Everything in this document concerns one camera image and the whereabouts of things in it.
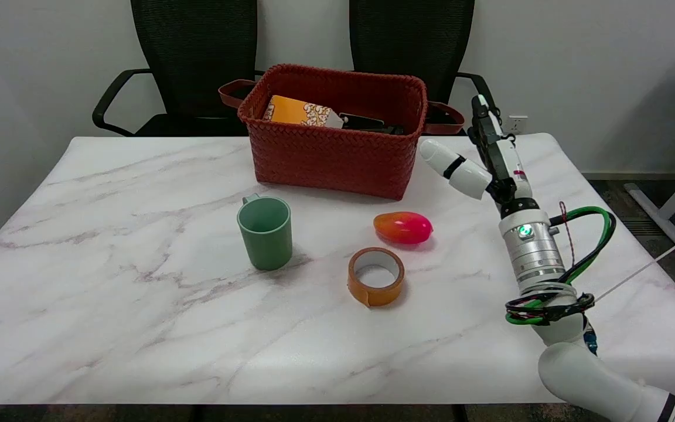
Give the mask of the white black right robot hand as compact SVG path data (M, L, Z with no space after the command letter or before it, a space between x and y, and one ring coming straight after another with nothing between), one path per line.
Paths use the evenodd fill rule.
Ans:
M538 209L514 136L506 135L483 94L472 99L472 127L467 132L476 146L482 164L464 158L434 139L420 144L420 154L448 184L458 192L477 200L484 194L495 201L501 219L523 210Z

